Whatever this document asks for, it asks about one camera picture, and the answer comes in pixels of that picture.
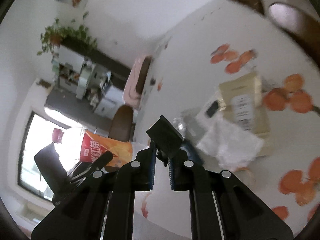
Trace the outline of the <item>orange snack bag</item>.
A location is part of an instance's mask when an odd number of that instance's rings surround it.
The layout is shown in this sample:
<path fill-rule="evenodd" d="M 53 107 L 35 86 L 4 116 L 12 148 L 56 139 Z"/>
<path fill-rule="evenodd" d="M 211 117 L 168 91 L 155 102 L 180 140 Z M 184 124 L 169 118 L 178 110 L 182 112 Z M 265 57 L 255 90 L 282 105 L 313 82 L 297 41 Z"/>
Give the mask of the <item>orange snack bag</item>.
<path fill-rule="evenodd" d="M 133 148 L 130 142 L 102 137 L 86 130 L 81 144 L 80 161 L 93 163 L 105 152 L 113 155 L 106 166 L 119 168 L 132 161 Z"/>

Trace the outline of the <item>red label plastic bottle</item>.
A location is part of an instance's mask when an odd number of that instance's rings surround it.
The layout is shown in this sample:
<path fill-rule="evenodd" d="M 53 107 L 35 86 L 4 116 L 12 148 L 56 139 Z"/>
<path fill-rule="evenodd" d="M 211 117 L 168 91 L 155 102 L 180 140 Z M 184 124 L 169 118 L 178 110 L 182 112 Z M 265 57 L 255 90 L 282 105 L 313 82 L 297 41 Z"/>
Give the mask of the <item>red label plastic bottle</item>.
<path fill-rule="evenodd" d="M 93 163 L 104 152 L 99 136 L 83 127 L 71 127 L 66 130 L 55 128 L 52 142 L 61 164 L 67 170 L 79 161 Z"/>

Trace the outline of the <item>small black box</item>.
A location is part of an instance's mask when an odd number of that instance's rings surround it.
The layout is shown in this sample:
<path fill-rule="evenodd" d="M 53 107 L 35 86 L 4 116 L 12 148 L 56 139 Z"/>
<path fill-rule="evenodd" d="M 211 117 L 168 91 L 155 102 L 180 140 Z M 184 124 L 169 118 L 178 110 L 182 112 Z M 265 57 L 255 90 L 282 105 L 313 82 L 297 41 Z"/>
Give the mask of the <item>small black box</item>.
<path fill-rule="evenodd" d="M 178 130 L 163 116 L 146 131 L 158 149 L 172 158 L 180 149 L 183 137 Z"/>

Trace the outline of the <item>gold foil pouch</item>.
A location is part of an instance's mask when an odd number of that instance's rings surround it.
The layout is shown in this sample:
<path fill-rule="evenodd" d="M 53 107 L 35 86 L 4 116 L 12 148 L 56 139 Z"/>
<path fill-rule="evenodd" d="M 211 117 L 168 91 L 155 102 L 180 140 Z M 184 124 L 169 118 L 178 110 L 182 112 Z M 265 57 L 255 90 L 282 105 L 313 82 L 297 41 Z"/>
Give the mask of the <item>gold foil pouch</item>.
<path fill-rule="evenodd" d="M 257 72 L 219 84 L 218 104 L 223 117 L 258 136 L 270 133 L 262 106 L 262 82 Z"/>

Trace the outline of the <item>bright window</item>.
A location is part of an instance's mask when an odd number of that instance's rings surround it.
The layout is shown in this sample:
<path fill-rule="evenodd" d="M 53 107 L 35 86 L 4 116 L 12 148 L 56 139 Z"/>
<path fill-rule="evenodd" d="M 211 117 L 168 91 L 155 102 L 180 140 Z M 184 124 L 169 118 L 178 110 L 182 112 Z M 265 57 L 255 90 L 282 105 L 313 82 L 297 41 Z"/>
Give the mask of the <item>bright window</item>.
<path fill-rule="evenodd" d="M 54 193 L 39 171 L 34 157 L 40 150 L 52 143 L 53 129 L 60 128 L 64 131 L 71 127 L 81 126 L 80 123 L 62 114 L 59 114 L 58 117 L 58 120 L 48 119 L 32 111 L 25 127 L 18 158 L 18 186 L 47 201 L 52 200 Z"/>

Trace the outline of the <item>crumpled white tissue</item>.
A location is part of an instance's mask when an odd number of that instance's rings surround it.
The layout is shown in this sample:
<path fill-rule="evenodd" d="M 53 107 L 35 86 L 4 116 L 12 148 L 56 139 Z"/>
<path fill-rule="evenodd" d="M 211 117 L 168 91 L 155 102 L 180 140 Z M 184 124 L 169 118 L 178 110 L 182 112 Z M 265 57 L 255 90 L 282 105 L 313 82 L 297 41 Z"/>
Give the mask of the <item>crumpled white tissue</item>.
<path fill-rule="evenodd" d="M 235 171 L 254 161 L 263 145 L 263 139 L 216 115 L 196 147 L 214 157 L 221 168 Z"/>

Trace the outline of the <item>pink cushion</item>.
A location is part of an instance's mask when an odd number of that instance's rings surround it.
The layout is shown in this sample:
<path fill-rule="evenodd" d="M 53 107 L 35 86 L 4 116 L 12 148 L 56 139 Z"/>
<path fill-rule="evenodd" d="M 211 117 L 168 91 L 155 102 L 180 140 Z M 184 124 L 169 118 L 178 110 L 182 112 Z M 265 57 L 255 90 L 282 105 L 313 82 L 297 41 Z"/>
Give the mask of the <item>pink cushion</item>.
<path fill-rule="evenodd" d="M 123 100 L 126 105 L 131 106 L 135 110 L 138 110 L 140 106 L 142 91 L 151 61 L 151 55 L 137 57 L 124 88 Z"/>

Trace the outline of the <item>grey cluttered shelf cabinet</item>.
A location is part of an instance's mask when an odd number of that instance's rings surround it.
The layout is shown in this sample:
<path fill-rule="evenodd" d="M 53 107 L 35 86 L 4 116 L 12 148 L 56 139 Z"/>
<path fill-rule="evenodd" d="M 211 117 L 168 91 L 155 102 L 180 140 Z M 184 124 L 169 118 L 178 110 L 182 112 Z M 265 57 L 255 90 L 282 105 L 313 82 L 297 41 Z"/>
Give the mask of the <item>grey cluttered shelf cabinet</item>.
<path fill-rule="evenodd" d="M 123 90 L 130 68 L 97 49 L 62 44 L 52 58 L 55 87 L 89 104 L 94 114 L 112 119 L 123 105 Z"/>

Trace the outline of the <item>green potted plant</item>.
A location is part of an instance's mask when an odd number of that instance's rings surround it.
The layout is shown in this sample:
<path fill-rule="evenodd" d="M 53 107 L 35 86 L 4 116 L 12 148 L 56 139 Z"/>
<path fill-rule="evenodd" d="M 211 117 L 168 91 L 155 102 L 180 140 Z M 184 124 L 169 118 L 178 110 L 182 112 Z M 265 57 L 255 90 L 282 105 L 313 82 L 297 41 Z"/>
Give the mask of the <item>green potted plant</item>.
<path fill-rule="evenodd" d="M 42 54 L 51 53 L 52 55 L 57 53 L 57 49 L 61 46 L 63 41 L 70 38 L 72 41 L 80 42 L 82 47 L 92 50 L 96 49 L 98 42 L 97 38 L 93 38 L 89 33 L 89 27 L 86 25 L 85 20 L 89 12 L 84 12 L 82 16 L 82 23 L 77 27 L 73 24 L 76 22 L 75 19 L 71 20 L 72 25 L 62 25 L 59 18 L 55 18 L 52 25 L 44 28 L 44 33 L 40 35 L 41 50 L 36 55 L 41 56 Z"/>

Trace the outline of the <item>floral white tablecloth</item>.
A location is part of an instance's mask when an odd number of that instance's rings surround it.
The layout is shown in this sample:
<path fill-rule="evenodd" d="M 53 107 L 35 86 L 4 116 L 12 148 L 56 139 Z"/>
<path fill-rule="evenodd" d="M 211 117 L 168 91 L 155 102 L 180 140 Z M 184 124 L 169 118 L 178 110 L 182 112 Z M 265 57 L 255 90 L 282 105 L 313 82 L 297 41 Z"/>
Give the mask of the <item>floral white tablecloth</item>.
<path fill-rule="evenodd" d="M 193 12 L 163 39 L 153 60 L 138 113 L 133 139 L 146 145 L 147 130 L 161 117 L 172 121 L 183 111 L 204 106 L 218 93 L 220 83 L 237 79 L 251 68 L 268 88 L 300 74 L 302 91 L 319 106 L 319 70 L 304 51 L 268 19 L 239 4 L 213 0 Z M 298 113 L 286 105 L 268 111 L 271 153 L 249 165 L 254 175 L 253 192 L 269 207 L 284 206 L 285 223 L 294 235 L 307 224 L 308 214 L 319 203 L 319 192 L 304 194 L 279 191 L 285 174 L 298 171 L 297 180 L 310 183 L 319 171 L 319 115 Z"/>

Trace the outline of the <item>brown wooden chair near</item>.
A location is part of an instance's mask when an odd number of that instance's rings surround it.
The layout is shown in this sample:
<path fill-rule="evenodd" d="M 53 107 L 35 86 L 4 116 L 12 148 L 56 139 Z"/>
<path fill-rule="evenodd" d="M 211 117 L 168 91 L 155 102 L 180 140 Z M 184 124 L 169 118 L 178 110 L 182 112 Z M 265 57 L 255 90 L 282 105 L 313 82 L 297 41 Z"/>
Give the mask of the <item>brown wooden chair near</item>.
<path fill-rule="evenodd" d="M 319 22 L 303 10 L 283 2 L 272 3 L 269 19 L 293 38 L 319 65 Z"/>

